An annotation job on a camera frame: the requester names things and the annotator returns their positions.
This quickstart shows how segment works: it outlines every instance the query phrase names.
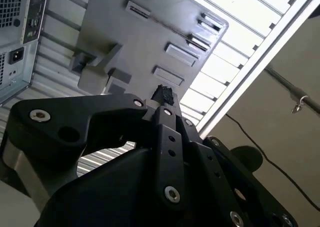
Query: metal pipe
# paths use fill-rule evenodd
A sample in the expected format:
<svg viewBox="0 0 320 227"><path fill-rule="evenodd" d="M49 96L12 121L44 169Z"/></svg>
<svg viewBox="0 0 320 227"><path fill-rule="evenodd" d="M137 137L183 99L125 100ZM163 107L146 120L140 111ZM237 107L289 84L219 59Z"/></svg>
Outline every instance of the metal pipe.
<svg viewBox="0 0 320 227"><path fill-rule="evenodd" d="M297 103L296 107L299 111L302 105L308 106L313 112L315 112L320 117L320 105L312 100L310 96L304 92L302 89L294 86L280 74L278 74L271 65L268 65L264 69L274 80L276 80L280 85L286 88L290 92L291 98Z"/></svg>

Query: black cable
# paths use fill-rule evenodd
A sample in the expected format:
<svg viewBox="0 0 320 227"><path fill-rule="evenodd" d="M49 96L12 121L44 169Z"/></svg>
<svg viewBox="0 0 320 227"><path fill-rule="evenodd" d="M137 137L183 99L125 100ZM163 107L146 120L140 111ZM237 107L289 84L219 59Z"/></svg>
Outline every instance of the black cable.
<svg viewBox="0 0 320 227"><path fill-rule="evenodd" d="M320 207L318 207L309 197L308 195L300 188L300 186L284 171L282 170L278 165L276 165L275 163L273 163L266 155L266 153L264 152L264 150L250 137L249 134L247 134L247 132L244 130L244 128L241 126L241 124L236 121L234 118L232 118L230 115L225 114L225 116L227 116L230 120L232 120L233 122L235 122L239 128L241 129L241 131L244 133L244 135L256 146L256 148L261 152L261 154L263 155L263 157L265 158L265 160L271 164L272 166L274 166L277 170L279 170L285 177L287 177L287 179L298 189L298 191L303 195L303 197L310 203L310 205L312 205L317 211L320 212Z"/></svg>

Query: ventilation grille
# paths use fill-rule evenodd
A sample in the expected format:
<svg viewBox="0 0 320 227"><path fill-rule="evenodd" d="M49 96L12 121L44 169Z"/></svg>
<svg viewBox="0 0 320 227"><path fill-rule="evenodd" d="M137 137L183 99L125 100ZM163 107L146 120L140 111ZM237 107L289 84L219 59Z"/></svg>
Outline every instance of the ventilation grille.
<svg viewBox="0 0 320 227"><path fill-rule="evenodd" d="M13 18L20 15L21 0L0 0L0 28L12 26Z"/></svg>
<svg viewBox="0 0 320 227"><path fill-rule="evenodd" d="M2 81L4 78L5 57L6 53L0 54L0 86L2 85Z"/></svg>

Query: power socket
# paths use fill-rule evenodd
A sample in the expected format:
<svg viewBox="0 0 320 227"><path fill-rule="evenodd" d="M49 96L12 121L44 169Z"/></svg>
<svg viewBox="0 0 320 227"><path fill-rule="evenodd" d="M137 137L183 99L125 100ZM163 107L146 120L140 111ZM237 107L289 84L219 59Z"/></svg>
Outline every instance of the power socket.
<svg viewBox="0 0 320 227"><path fill-rule="evenodd" d="M9 65L13 65L21 61L24 58L24 53L25 53L24 47L11 51L9 53L9 60L8 60Z"/></svg>

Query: rectangular slot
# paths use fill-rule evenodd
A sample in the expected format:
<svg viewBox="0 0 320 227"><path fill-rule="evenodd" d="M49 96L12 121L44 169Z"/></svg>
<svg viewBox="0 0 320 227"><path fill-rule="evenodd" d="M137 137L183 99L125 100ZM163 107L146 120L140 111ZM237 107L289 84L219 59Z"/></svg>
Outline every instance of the rectangular slot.
<svg viewBox="0 0 320 227"><path fill-rule="evenodd" d="M214 33L214 34L218 34L221 30L221 27L213 24L213 23L208 23L208 22L205 22L205 21L202 21L202 20L199 20L198 21L198 24L206 29L207 31L210 31L211 33Z"/></svg>
<svg viewBox="0 0 320 227"><path fill-rule="evenodd" d="M144 21L148 20L151 14L150 11L142 8L141 6L133 3L132 1L128 2L125 10Z"/></svg>
<svg viewBox="0 0 320 227"><path fill-rule="evenodd" d="M188 46L204 52L210 49L210 44L211 43L207 43L204 40L195 37L194 35L191 36L190 42L188 42Z"/></svg>
<svg viewBox="0 0 320 227"><path fill-rule="evenodd" d="M167 48L165 49L165 52L176 58L177 60L187 64L188 66L193 66L193 64L198 60L198 57L194 56L193 54L173 45L170 43Z"/></svg>
<svg viewBox="0 0 320 227"><path fill-rule="evenodd" d="M182 84L182 82L184 81L184 79L181 78L180 76L178 76L174 73L171 73L168 70L161 68L159 66L155 67L153 74L157 78L159 78L169 84L172 84L174 86L180 86Z"/></svg>
<svg viewBox="0 0 320 227"><path fill-rule="evenodd" d="M6 53L0 54L0 87L4 80L5 58L6 58Z"/></svg>
<svg viewBox="0 0 320 227"><path fill-rule="evenodd" d="M218 21L216 21L214 17L210 16L209 14L203 13L201 16L206 21L210 22L213 25L213 29L215 29L216 31L219 32L223 28L223 26Z"/></svg>

